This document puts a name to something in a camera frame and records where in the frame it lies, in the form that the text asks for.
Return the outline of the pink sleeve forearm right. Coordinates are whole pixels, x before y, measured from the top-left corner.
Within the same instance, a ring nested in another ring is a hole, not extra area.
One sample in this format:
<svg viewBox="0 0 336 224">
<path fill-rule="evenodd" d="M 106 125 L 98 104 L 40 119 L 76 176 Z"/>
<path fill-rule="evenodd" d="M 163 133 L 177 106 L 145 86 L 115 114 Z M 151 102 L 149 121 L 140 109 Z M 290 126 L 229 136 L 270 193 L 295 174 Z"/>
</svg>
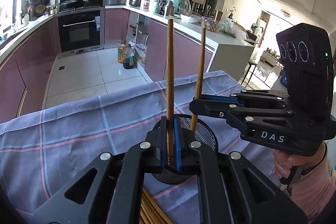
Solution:
<svg viewBox="0 0 336 224">
<path fill-rule="evenodd" d="M 335 223 L 335 177 L 329 175 L 327 148 L 319 165 L 302 171 L 292 186 L 291 200 L 309 223 Z"/>
</svg>

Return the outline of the person's right hand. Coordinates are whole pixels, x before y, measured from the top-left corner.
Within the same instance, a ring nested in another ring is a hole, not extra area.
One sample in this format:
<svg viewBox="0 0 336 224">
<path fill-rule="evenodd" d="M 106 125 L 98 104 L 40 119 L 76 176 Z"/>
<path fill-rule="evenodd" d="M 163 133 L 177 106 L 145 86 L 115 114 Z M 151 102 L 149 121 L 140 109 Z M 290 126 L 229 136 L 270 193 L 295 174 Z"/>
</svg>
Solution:
<svg viewBox="0 0 336 224">
<path fill-rule="evenodd" d="M 273 163 L 275 173 L 278 178 L 288 178 L 290 171 L 294 166 L 302 166 L 303 170 L 313 168 L 323 160 L 326 152 L 326 144 L 323 142 L 318 151 L 309 157 L 300 156 L 300 155 L 290 155 L 283 151 L 274 150 L 273 151 Z"/>
</svg>

